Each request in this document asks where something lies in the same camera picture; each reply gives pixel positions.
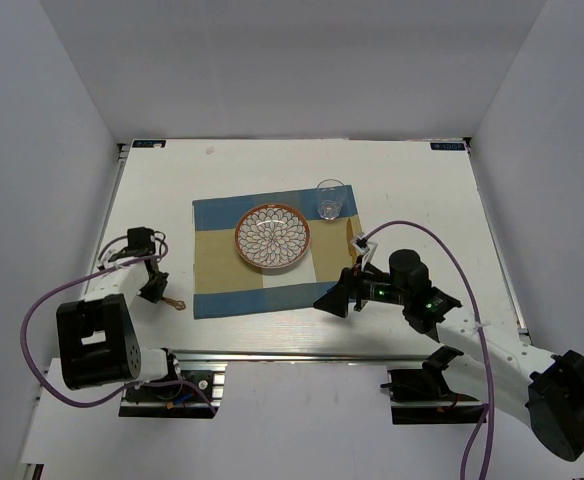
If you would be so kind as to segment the blue and beige placemat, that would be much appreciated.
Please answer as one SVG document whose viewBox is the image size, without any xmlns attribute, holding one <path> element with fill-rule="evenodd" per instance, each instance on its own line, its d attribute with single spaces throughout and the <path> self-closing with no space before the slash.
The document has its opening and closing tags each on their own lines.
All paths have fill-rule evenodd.
<svg viewBox="0 0 584 480">
<path fill-rule="evenodd" d="M 314 188 L 202 199 L 193 202 L 195 319 L 222 318 L 310 308 L 352 264 L 348 246 L 362 231 L 350 185 L 339 217 L 319 216 Z M 265 204 L 294 208 L 308 221 L 310 245 L 303 257 L 281 269 L 249 265 L 238 253 L 235 229 L 249 210 Z"/>
</svg>

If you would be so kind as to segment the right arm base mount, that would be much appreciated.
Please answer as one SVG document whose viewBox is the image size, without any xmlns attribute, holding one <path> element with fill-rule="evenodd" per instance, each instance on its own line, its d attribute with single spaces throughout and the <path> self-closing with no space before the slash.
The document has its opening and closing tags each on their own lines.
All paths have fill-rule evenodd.
<svg viewBox="0 0 584 480">
<path fill-rule="evenodd" d="M 449 388 L 441 374 L 421 368 L 393 368 L 380 390 L 390 399 L 394 425 L 476 423 L 483 402 Z"/>
</svg>

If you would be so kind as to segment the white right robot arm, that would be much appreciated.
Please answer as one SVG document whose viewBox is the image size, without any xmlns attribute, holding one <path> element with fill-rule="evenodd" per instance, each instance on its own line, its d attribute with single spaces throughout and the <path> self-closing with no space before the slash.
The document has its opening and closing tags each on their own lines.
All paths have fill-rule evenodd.
<svg viewBox="0 0 584 480">
<path fill-rule="evenodd" d="M 434 287 L 413 250 L 398 250 L 383 272 L 357 263 L 313 304 L 341 318 L 369 302 L 398 305 L 410 327 L 439 343 L 419 371 L 390 373 L 393 400 L 444 400 L 462 394 L 519 420 L 555 456 L 569 462 L 584 453 L 584 356 L 536 348 L 491 327 Z"/>
</svg>

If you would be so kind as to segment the floral ceramic plate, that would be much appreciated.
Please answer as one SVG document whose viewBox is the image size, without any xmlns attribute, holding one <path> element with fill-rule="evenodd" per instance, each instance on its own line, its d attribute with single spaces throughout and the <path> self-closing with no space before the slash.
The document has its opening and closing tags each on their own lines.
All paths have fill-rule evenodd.
<svg viewBox="0 0 584 480">
<path fill-rule="evenodd" d="M 234 242 L 248 264 L 261 269 L 279 269 L 298 262 L 310 247 L 310 228 L 296 209 L 283 204 L 263 204 L 239 220 Z"/>
</svg>

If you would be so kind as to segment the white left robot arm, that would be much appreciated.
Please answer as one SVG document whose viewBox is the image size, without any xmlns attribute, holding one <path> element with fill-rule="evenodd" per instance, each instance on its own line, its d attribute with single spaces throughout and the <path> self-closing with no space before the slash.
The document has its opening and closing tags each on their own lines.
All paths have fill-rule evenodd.
<svg viewBox="0 0 584 480">
<path fill-rule="evenodd" d="M 165 235 L 136 227 L 124 239 L 120 248 L 112 242 L 103 248 L 99 275 L 85 295 L 56 311 L 63 379 L 71 390 L 148 382 L 160 398 L 171 399 L 182 390 L 183 374 L 166 349 L 139 344 L 130 313 L 137 299 L 163 300 L 168 274 L 159 260 L 168 250 Z"/>
</svg>

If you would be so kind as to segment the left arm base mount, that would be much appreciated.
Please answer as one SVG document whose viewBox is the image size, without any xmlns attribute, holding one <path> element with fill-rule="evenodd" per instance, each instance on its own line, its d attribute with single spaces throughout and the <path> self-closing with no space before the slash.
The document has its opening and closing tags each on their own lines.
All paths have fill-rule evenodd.
<svg viewBox="0 0 584 480">
<path fill-rule="evenodd" d="M 118 416 L 123 418 L 213 419 L 220 407 L 225 384 L 223 363 L 186 362 L 181 377 L 194 384 L 205 396 L 187 385 L 131 388 L 122 395 Z"/>
</svg>

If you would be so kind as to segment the clear drinking glass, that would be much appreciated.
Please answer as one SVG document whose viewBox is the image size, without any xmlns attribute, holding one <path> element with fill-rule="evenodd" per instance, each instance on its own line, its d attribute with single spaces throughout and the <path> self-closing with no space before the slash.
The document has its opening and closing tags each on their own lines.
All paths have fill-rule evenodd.
<svg viewBox="0 0 584 480">
<path fill-rule="evenodd" d="M 345 202 L 346 186 L 336 179 L 325 179 L 316 187 L 317 212 L 323 220 L 335 220 L 339 217 Z"/>
</svg>

